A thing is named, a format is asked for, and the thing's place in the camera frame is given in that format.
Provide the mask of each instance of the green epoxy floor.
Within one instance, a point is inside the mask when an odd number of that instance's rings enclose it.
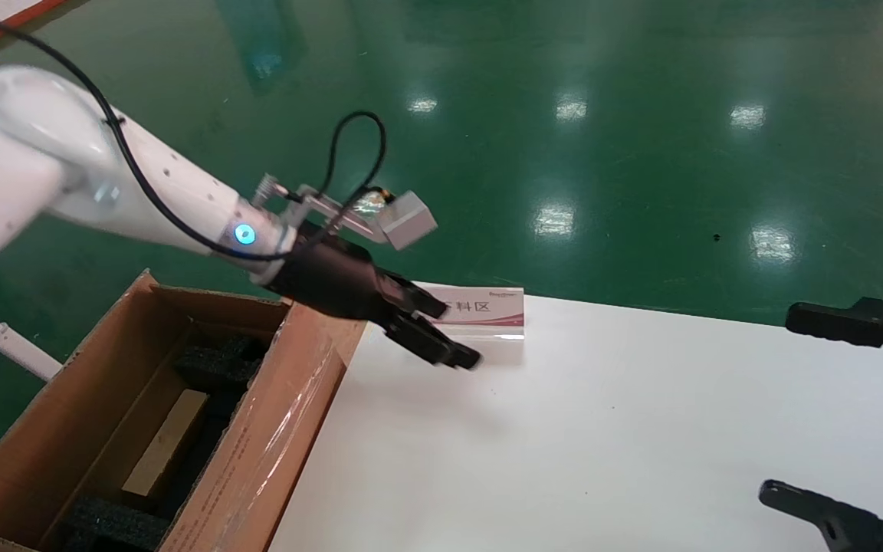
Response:
[[[377,111],[377,184],[441,224],[375,250],[412,279],[765,324],[883,297],[882,0],[88,0],[38,35],[245,195],[314,184],[336,119]],[[145,267],[260,293],[44,217],[0,255],[0,318],[66,357]],[[0,357],[0,435],[38,388]]]

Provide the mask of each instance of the white table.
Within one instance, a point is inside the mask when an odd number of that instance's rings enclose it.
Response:
[[[272,551],[825,551],[777,478],[883,517],[883,350],[527,297],[519,360],[368,331]]]

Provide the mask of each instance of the white robotic arm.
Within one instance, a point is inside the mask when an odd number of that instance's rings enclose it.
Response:
[[[266,289],[334,317],[374,321],[431,363],[476,366],[479,353],[452,343],[422,317],[440,317],[441,301],[379,270],[365,249],[305,221],[317,210],[332,219],[333,230],[344,226],[403,248],[435,227],[416,195],[408,192],[375,220],[365,220],[340,214],[339,203],[307,186],[289,193],[266,178],[252,204],[138,123],[115,114],[151,191],[197,238],[209,238],[224,254],[194,240],[154,206],[90,94],[35,67],[0,67],[0,251],[47,210],[78,225],[227,258]],[[262,209],[270,195],[291,199],[281,215]],[[271,258],[248,261],[227,251]]]
[[[148,202],[102,119],[94,99],[64,78],[0,67],[0,249],[49,210],[83,226],[209,254]],[[252,209],[127,117],[122,131],[162,201],[194,230],[248,252],[279,251],[281,225],[270,213]],[[237,227],[243,242],[237,235],[225,240]]]

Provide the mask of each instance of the black cable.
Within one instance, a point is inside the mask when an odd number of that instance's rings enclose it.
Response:
[[[270,255],[259,255],[259,254],[249,254],[247,251],[239,251],[239,249],[228,248],[227,245],[220,245],[218,242],[211,240],[210,238],[205,237],[205,235],[200,234],[193,227],[190,227],[189,224],[186,224],[180,217],[176,216],[174,212],[166,205],[165,202],[159,198],[158,193],[155,192],[155,189],[152,188],[148,179],[145,178],[143,172],[141,172],[141,168],[138,167],[138,163],[134,155],[132,154],[132,150],[129,148],[129,144],[127,144],[127,140],[125,137],[125,133],[122,131],[122,123],[125,122],[124,119],[120,119],[117,115],[115,115],[115,110],[112,108],[111,103],[108,102],[108,99],[104,97],[104,94],[101,93],[100,88],[97,87],[96,84],[83,72],[80,70],[74,62],[71,62],[70,59],[67,59],[67,56],[64,56],[56,49],[53,49],[52,46],[47,44],[44,41],[40,41],[39,38],[32,36],[31,34],[27,34],[27,32],[20,31],[20,29],[9,27],[9,25],[1,24],[0,22],[0,32],[4,35],[9,35],[12,38],[18,39],[18,41],[22,41],[32,46],[35,46],[42,52],[46,53],[48,56],[57,61],[60,65],[64,66],[64,69],[70,71],[74,77],[80,81],[81,84],[84,85],[84,88],[87,88],[89,94],[94,97],[94,100],[97,101],[97,104],[101,107],[101,112],[104,114],[104,123],[107,123],[109,127],[111,127],[111,132],[113,136],[115,136],[115,141],[118,143],[118,149],[122,153],[123,157],[125,157],[125,162],[129,167],[129,171],[132,171],[132,175],[136,178],[138,182],[138,186],[140,186],[141,191],[145,193],[147,199],[152,203],[156,210],[158,210],[162,216],[166,217],[169,222],[171,222],[176,228],[183,233],[188,235],[192,240],[198,242],[200,245],[204,245],[204,247],[209,248],[210,251],[217,252],[220,255],[231,256],[232,258],[240,258],[245,259],[246,261],[279,261],[279,259],[285,258],[289,254],[298,255],[301,252],[305,251],[305,248],[315,247],[318,242],[322,241],[322,238],[325,235],[329,234],[329,231],[336,227],[336,224],[339,224],[341,220],[343,220],[343,216],[346,216],[347,211],[350,210],[350,207],[353,207],[353,203],[357,202],[358,199],[362,198],[366,192],[371,191],[370,183],[377,176],[377,172],[381,165],[383,164],[383,157],[386,156],[386,128],[383,126],[383,122],[381,119],[372,112],[369,111],[356,111],[350,113],[350,115],[346,115],[343,119],[340,120],[339,123],[336,124],[336,130],[333,133],[333,141],[330,144],[330,156],[329,156],[329,165],[326,168],[326,178],[323,180],[323,185],[319,188],[319,193],[326,192],[329,189],[330,183],[333,179],[333,169],[336,168],[336,147],[339,146],[340,133],[343,132],[343,129],[346,128],[346,125],[351,121],[358,119],[360,117],[366,117],[371,119],[372,122],[377,123],[377,129],[379,131],[379,152],[377,155],[377,160],[374,163],[374,166],[371,168],[367,177],[363,180],[362,184],[353,195],[350,196],[350,199],[347,199],[346,202],[343,203],[343,207],[340,207],[340,210],[337,211],[336,216],[332,217],[329,220],[329,223],[323,227],[322,231],[313,235],[309,241],[306,241],[304,245],[301,245],[299,248],[292,249],[290,252],[285,252],[284,254],[270,254]]]

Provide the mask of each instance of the open cardboard box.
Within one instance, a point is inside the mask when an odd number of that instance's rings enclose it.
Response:
[[[265,550],[363,328],[143,273],[0,441],[0,552],[56,552],[74,499],[119,502],[186,388],[175,357],[232,334],[270,349],[159,550]]]

